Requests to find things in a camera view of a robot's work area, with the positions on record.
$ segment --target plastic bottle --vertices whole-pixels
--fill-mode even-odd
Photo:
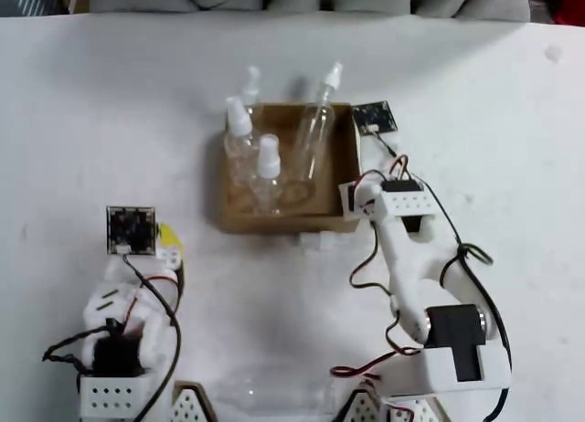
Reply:
[[[292,174],[296,180],[311,182],[319,175],[325,140],[335,120],[330,100],[339,87],[342,70],[343,65],[336,62],[323,79],[316,101],[303,111],[293,148]]]
[[[241,100],[252,119],[254,128],[260,128],[262,119],[262,104],[260,101],[260,70],[256,66],[248,67],[248,80],[241,89]]]
[[[210,389],[214,401],[253,418],[333,420],[333,380],[292,363],[247,366]]]
[[[278,214],[282,195],[281,157],[278,153],[278,137],[265,134],[260,137],[260,151],[256,174],[250,181],[250,189],[256,199],[255,213]]]
[[[235,186],[250,184],[258,155],[258,139],[249,114],[238,97],[227,99],[228,133],[224,148],[229,163],[229,178]]]

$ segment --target black wire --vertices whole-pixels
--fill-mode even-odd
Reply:
[[[457,253],[455,254],[454,258],[449,260],[445,264],[445,266],[442,268],[441,276],[439,278],[439,283],[441,284],[441,286],[443,286],[445,276],[447,274],[447,270],[449,269],[449,267],[452,264],[454,264],[455,262],[459,262],[459,264],[463,268],[463,271],[465,271],[467,277],[471,280],[473,285],[475,285],[475,288],[477,288],[479,290],[480,294],[484,297],[485,302],[487,303],[487,306],[490,309],[490,312],[494,316],[495,325],[497,327],[497,330],[500,332],[500,337],[502,338],[502,345],[504,346],[505,351],[507,352],[508,362],[510,363],[510,370],[511,370],[512,369],[512,350],[510,349],[510,341],[508,340],[508,334],[505,330],[505,325],[504,325],[504,320],[502,319],[502,315],[500,314],[500,311],[495,306],[494,300],[489,295],[489,293],[485,289],[484,285],[482,285],[482,282],[480,282],[480,280],[477,279],[477,276],[475,276],[472,269],[467,264],[466,259],[467,259],[467,255],[471,254],[472,256],[474,256],[475,258],[477,258],[478,260],[480,260],[481,262],[483,262],[484,264],[487,264],[487,265],[492,265],[494,263],[494,260],[487,253],[485,253],[485,251],[483,251],[481,248],[477,247],[475,244],[462,242],[461,236],[459,235],[457,228],[455,227],[455,225],[451,221],[451,218],[449,217],[449,214],[447,214],[447,211],[445,210],[444,206],[442,205],[441,201],[439,200],[439,197],[434,193],[434,191],[432,190],[432,188],[429,186],[429,184],[427,182],[422,180],[417,175],[415,175],[415,174],[413,174],[413,175],[429,189],[429,192],[431,192],[433,198],[435,199],[435,201],[439,205],[439,208],[441,209],[442,213],[445,215],[445,218],[447,218],[447,221],[451,225],[453,234],[455,235],[455,240],[457,241]],[[492,412],[484,418],[484,422],[492,422],[492,421],[496,420],[498,416],[500,416],[500,413],[502,413],[502,410],[504,409],[505,401],[508,397],[508,392],[509,392],[509,389],[507,389],[507,388],[502,389],[494,410],[492,410]]]
[[[374,225],[374,223],[370,223],[370,224],[371,224],[372,228],[374,229],[374,239],[375,239],[374,249],[372,250],[372,253],[370,253],[370,255],[361,264],[359,264],[357,267],[355,267],[354,270],[351,272],[351,275],[349,276],[349,284],[358,290],[361,290],[364,288],[380,288],[381,290],[383,290],[386,293],[387,296],[390,297],[392,295],[392,293],[389,291],[388,288],[386,288],[381,283],[377,283],[377,282],[355,283],[354,282],[355,275],[362,268],[364,268],[367,264],[369,264],[378,253],[378,231],[376,230],[376,226]]]
[[[386,151],[388,151],[388,154],[390,154],[392,157],[398,157],[396,151],[394,151],[390,145],[388,145],[386,143],[386,141],[384,139],[382,139],[382,136],[379,135],[378,132],[371,132],[371,131],[367,131],[369,134],[372,134],[373,136],[376,136],[376,139],[378,139],[380,141],[380,143],[382,143],[384,145],[384,148],[386,148]]]
[[[154,404],[158,400],[159,396],[165,390],[166,385],[171,380],[171,376],[173,376],[173,372],[175,371],[176,364],[177,364],[177,362],[179,360],[179,354],[181,352],[181,327],[179,326],[179,322],[176,319],[175,312],[173,311],[173,309],[171,308],[171,306],[167,303],[167,301],[161,295],[161,293],[158,292],[158,290],[154,287],[154,285],[152,283],[150,283],[143,276],[143,274],[140,271],[138,271],[138,269],[134,265],[132,265],[130,263],[130,261],[128,260],[128,255],[123,255],[122,256],[122,260],[124,261],[124,263],[128,267],[130,267],[133,270],[134,274],[142,282],[142,284],[150,292],[153,293],[153,295],[158,299],[158,301],[161,302],[161,305],[163,305],[163,308],[165,308],[166,315],[168,315],[169,319],[171,320],[171,324],[173,325],[173,327],[175,328],[175,331],[176,331],[176,348],[175,348],[175,356],[173,357],[173,362],[169,366],[168,372],[166,373],[165,378],[163,378],[163,381],[161,382],[161,384],[158,386],[158,388],[156,389],[156,391],[154,392],[154,394],[151,396],[151,398],[148,400],[148,402],[143,407],[143,409],[138,414],[138,416],[135,417],[134,420],[133,420],[133,422],[140,422],[140,421],[144,420],[144,418],[146,417],[146,415],[148,414],[148,412],[150,411],[150,409],[154,406]]]
[[[72,353],[68,353],[67,355],[63,355],[63,356],[53,355],[53,353],[55,351],[57,351],[57,349],[60,349],[60,348],[65,347],[65,346],[69,346],[70,344],[74,344],[78,340],[83,340],[83,339],[87,338],[88,336],[92,335],[93,333],[104,332],[104,331],[109,332],[111,330],[112,330],[112,327],[110,325],[104,325],[104,326],[100,326],[99,328],[90,329],[88,331],[76,333],[75,335],[73,335],[69,338],[66,338],[62,342],[59,342],[57,344],[53,344],[52,346],[49,346],[49,348],[43,354],[43,361],[50,361],[52,363],[72,364],[73,367],[75,367],[75,370],[77,370],[78,374],[88,375],[91,373],[91,370],[88,369],[85,365],[83,365],[81,360],[79,358],[77,358],[75,355],[73,355]]]

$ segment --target small spray bottle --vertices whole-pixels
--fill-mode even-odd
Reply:
[[[342,70],[343,65],[336,62],[321,82],[316,101],[303,111],[293,148],[296,180],[312,182],[321,171],[325,141],[335,120],[330,101],[341,82]]]
[[[278,137],[273,134],[265,134],[260,137],[256,174],[250,181],[250,189],[256,199],[254,212],[259,215],[280,213],[279,200],[282,195],[283,183],[278,144]]]

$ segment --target red wire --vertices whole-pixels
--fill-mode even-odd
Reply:
[[[170,278],[168,276],[151,276],[150,278],[146,278],[146,280],[151,281],[151,280],[167,280],[169,282],[173,282],[176,286],[176,290],[177,292],[179,291],[179,284],[177,283],[176,280],[174,280],[173,278]],[[134,305],[136,305],[136,302],[138,301],[138,298],[136,296],[134,296],[134,299],[132,300],[132,303],[130,304],[130,307],[128,307],[128,311],[126,312],[126,317],[124,318],[124,326],[123,329],[126,329],[126,325],[128,324],[128,320],[130,319],[130,314],[132,312],[132,310],[134,309]]]
[[[392,173],[394,172],[394,168],[399,164],[401,165],[399,180],[402,180],[402,177],[407,172],[407,167],[409,165],[409,157],[406,154],[401,154],[396,158],[396,160],[390,166],[390,170],[388,171],[388,173],[392,175]]]
[[[390,408],[392,408],[393,410],[396,410],[396,411],[403,411],[405,413],[410,413],[409,422],[412,422],[414,420],[414,411],[412,411],[410,408],[406,408],[404,406],[393,406],[393,405],[390,405]]]
[[[361,367],[350,367],[348,365],[337,365],[329,369],[329,374],[334,376],[335,378],[351,378],[358,375],[364,375],[366,378],[374,379],[379,381],[381,378],[380,375],[369,374],[367,373],[368,370],[372,369],[376,365],[386,361],[387,359],[396,355],[396,352],[388,352],[384,353],[383,355],[379,356],[375,360],[370,361],[367,364],[362,365]]]

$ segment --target table surface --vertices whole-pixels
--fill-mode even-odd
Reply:
[[[177,378],[223,390],[267,365],[326,375],[387,350],[386,299],[347,283],[372,247],[367,226],[316,251],[293,237],[224,235],[213,223],[224,99],[246,66],[262,69],[266,101],[306,100],[335,59],[345,64],[336,97],[389,101],[411,168],[463,238],[495,257],[478,274],[515,362],[498,420],[576,416],[585,30],[409,16],[87,15],[2,19],[0,42],[3,420],[75,419],[73,369],[40,358],[82,326],[108,259],[106,205],[156,206],[185,243]],[[361,150],[364,164],[383,161],[374,140]],[[363,275],[387,276],[381,256]],[[453,420],[480,420],[495,396],[446,406]]]

